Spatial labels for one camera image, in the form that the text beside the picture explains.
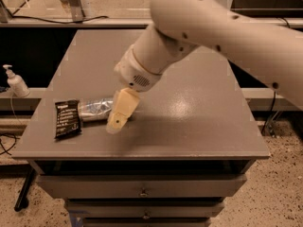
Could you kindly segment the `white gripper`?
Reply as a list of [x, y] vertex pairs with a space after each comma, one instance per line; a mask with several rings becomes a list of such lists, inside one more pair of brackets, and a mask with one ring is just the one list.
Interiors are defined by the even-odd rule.
[[135, 111], [140, 101], [138, 92], [149, 91], [162, 78], [161, 75], [150, 73], [137, 61], [132, 45], [124, 53], [114, 71], [120, 82], [129, 88], [115, 92], [106, 125], [106, 131], [111, 134], [120, 132]]

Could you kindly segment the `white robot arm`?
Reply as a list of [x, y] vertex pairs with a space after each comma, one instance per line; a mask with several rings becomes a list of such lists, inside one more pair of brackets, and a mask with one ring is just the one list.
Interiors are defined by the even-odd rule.
[[233, 12], [215, 0], [151, 0], [151, 24], [125, 52], [106, 131], [121, 131], [139, 103], [172, 64], [199, 46], [213, 49], [303, 109], [303, 37]]

